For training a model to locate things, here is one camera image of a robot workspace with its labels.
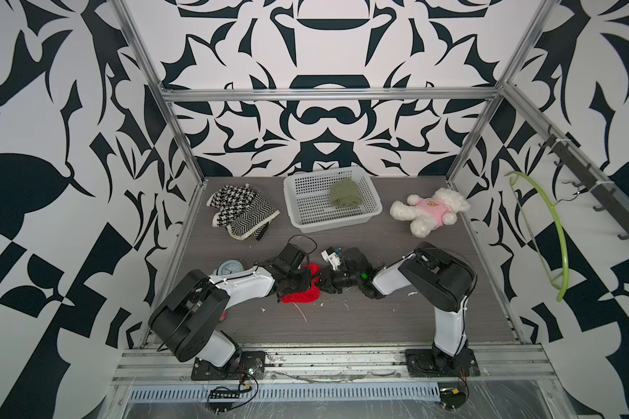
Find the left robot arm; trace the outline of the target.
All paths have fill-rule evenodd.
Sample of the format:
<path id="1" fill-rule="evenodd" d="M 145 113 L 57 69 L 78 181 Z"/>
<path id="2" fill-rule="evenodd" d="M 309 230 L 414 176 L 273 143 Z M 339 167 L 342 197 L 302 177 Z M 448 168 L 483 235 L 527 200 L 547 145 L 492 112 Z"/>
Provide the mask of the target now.
<path id="1" fill-rule="evenodd" d="M 282 300 L 307 291 L 312 282 L 308 263 L 307 251 L 286 244 L 278 256 L 244 272 L 188 272 L 151 314 L 150 330 L 178 361 L 197 359 L 225 369 L 239 356 L 239 345 L 218 330 L 222 314 L 249 300 L 272 295 Z"/>

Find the black white houndstooth scarf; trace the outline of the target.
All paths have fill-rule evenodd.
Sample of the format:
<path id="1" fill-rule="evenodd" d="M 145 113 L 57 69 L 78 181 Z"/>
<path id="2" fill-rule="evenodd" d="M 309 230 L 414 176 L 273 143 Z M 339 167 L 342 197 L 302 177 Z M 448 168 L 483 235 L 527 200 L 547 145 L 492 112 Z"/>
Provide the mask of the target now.
<path id="1" fill-rule="evenodd" d="M 217 211 L 212 226 L 224 228 L 231 238 L 239 241 L 249 238 L 260 241 L 281 214 L 260 189 L 249 183 L 225 185 L 210 196 L 206 206 Z"/>

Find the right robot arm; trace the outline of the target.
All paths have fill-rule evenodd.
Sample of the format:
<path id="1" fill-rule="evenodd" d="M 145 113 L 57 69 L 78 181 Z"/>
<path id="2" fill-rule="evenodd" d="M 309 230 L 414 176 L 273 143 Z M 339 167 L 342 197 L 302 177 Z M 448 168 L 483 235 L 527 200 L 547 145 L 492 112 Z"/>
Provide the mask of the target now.
<path id="1" fill-rule="evenodd" d="M 468 300 L 477 285 L 477 274 L 465 260 L 428 242 L 421 242 L 400 260 L 373 266 L 358 249 L 329 247 L 321 252 L 328 265 L 320 270 L 318 288 L 329 294 L 356 286 L 367 298 L 382 300 L 413 286 L 434 307 L 434 352 L 447 358 L 459 356 L 468 343 Z"/>

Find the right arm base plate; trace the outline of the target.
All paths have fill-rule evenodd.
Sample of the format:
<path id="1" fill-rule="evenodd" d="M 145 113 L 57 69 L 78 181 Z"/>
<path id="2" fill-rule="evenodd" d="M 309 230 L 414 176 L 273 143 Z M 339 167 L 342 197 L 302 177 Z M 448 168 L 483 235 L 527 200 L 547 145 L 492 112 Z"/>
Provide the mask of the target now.
<path id="1" fill-rule="evenodd" d="M 407 349 L 405 363 L 410 377 L 480 376 L 475 353 L 468 347 L 464 347 L 455 356 L 450 356 L 435 346 L 431 349 Z"/>

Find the red knitted scarf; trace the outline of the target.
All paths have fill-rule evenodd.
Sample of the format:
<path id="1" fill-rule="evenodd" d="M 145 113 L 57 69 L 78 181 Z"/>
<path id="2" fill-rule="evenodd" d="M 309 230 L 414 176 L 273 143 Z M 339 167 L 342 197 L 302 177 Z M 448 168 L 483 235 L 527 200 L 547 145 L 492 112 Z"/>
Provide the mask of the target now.
<path id="1" fill-rule="evenodd" d="M 283 304 L 309 304 L 318 300 L 321 296 L 321 290 L 318 287 L 321 277 L 321 267 L 318 264 L 310 263 L 308 265 L 311 274 L 311 282 L 309 288 L 300 293 L 291 293 L 281 298 Z"/>

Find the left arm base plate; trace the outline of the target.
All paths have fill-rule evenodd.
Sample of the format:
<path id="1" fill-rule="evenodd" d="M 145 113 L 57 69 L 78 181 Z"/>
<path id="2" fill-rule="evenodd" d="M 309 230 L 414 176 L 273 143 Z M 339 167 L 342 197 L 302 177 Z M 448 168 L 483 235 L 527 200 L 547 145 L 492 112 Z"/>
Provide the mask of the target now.
<path id="1" fill-rule="evenodd" d="M 208 361 L 196 358 L 190 378 L 194 382 L 239 380 L 244 375 L 260 380 L 266 366 L 264 351 L 245 351 L 239 349 L 222 367 L 215 367 Z"/>

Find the green knitted scarf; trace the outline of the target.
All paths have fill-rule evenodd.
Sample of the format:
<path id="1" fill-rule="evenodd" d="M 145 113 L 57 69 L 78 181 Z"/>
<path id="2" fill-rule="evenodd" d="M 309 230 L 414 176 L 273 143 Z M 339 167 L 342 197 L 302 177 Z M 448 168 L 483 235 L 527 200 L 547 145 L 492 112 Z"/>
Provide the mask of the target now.
<path id="1" fill-rule="evenodd" d="M 358 184 L 345 178 L 331 185 L 328 200 L 333 207 L 354 209 L 361 205 L 363 197 Z"/>

